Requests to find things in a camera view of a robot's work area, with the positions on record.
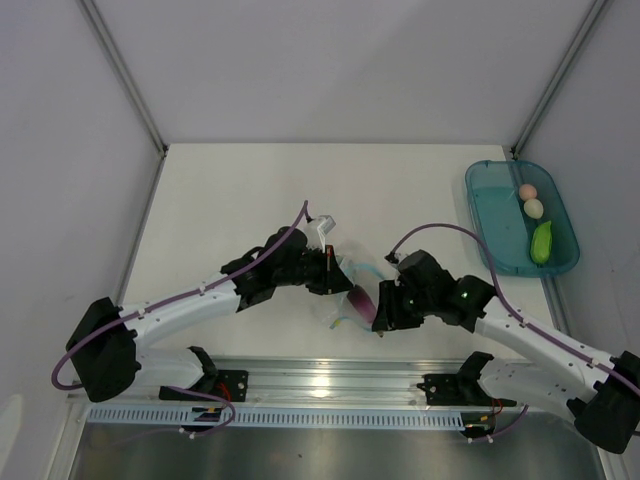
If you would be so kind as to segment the purple eggplant toy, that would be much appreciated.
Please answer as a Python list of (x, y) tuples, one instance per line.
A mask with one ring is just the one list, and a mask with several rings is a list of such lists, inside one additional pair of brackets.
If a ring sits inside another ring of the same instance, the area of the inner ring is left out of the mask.
[(365, 324), (373, 324), (377, 314), (377, 307), (363, 287), (355, 285), (348, 292), (347, 301)]

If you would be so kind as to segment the clear zip top bag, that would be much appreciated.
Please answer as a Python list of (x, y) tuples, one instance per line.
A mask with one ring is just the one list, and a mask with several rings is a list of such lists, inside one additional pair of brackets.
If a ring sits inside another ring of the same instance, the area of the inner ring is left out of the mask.
[(347, 240), (335, 247), (338, 265), (353, 284), (347, 292), (318, 297), (310, 307), (313, 318), (331, 330), (351, 323), (371, 333), (379, 304), (379, 284), (389, 275), (366, 247)]

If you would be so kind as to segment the green cucumber toy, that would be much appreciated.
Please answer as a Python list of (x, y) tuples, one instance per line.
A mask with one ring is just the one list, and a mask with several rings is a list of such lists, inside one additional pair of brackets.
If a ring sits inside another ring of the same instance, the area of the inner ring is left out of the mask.
[(531, 260), (538, 265), (545, 264), (551, 256), (552, 251), (552, 222), (547, 221), (536, 227), (531, 244)]

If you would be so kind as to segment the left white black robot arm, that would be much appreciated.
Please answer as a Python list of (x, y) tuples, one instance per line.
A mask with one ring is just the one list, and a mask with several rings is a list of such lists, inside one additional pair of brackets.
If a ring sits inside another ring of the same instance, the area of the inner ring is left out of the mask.
[(289, 286), (321, 296), (354, 287), (332, 246), (283, 227), (265, 245), (181, 293), (129, 307), (108, 297), (96, 300), (66, 345), (78, 386), (94, 403), (142, 387), (157, 389), (164, 401), (230, 400), (230, 389), (204, 348), (163, 350), (157, 343), (203, 321), (254, 307), (271, 299), (277, 288)]

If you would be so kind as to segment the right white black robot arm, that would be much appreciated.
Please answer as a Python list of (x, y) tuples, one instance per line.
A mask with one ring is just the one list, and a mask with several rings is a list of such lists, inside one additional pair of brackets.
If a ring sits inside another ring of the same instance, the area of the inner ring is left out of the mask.
[(418, 250), (387, 261), (397, 277), (379, 285), (376, 333), (419, 328), (429, 317), (500, 343), (526, 359), (515, 366), (475, 352), (457, 373), (458, 395), (527, 404), (569, 423), (586, 440), (622, 454), (639, 431), (639, 358), (613, 355), (577, 341), (510, 306), (498, 287), (466, 275), (454, 278)]

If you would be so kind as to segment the pink peach toy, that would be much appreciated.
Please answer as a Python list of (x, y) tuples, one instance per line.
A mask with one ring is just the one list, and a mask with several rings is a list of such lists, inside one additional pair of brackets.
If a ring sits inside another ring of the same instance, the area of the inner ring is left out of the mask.
[(519, 197), (526, 202), (537, 197), (537, 189), (531, 184), (523, 184), (519, 188)]

